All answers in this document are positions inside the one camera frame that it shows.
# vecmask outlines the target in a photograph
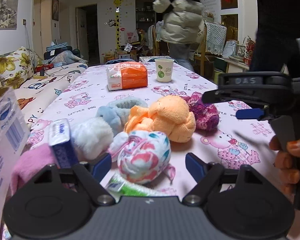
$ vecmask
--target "barcode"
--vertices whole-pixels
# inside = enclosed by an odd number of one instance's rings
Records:
[[[15,151],[19,149],[20,143],[22,142],[24,135],[25,132],[23,131],[23,128],[18,118],[16,118],[10,126],[10,128],[8,129],[8,131],[6,132],[6,137]]]

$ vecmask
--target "red berry plant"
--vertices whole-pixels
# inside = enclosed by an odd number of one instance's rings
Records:
[[[249,55],[249,58],[252,58],[255,44],[256,44],[256,42],[253,41],[253,40],[248,36],[247,43],[246,43],[246,54]]]

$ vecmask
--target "white pom-pom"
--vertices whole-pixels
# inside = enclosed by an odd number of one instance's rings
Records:
[[[71,129],[79,161],[92,161],[108,149],[113,142],[113,132],[102,117],[93,117]]]

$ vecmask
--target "paper cup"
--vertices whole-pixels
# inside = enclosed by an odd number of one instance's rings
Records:
[[[157,72],[157,80],[159,82],[170,82],[172,77],[172,68],[174,59],[172,58],[158,58],[155,59],[155,66]]]

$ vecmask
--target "pink and purple knit item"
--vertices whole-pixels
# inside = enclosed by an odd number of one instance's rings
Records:
[[[192,96],[182,98],[187,102],[189,110],[194,113],[197,129],[211,131],[217,128],[219,112],[214,105],[202,103],[201,93],[194,92]]]

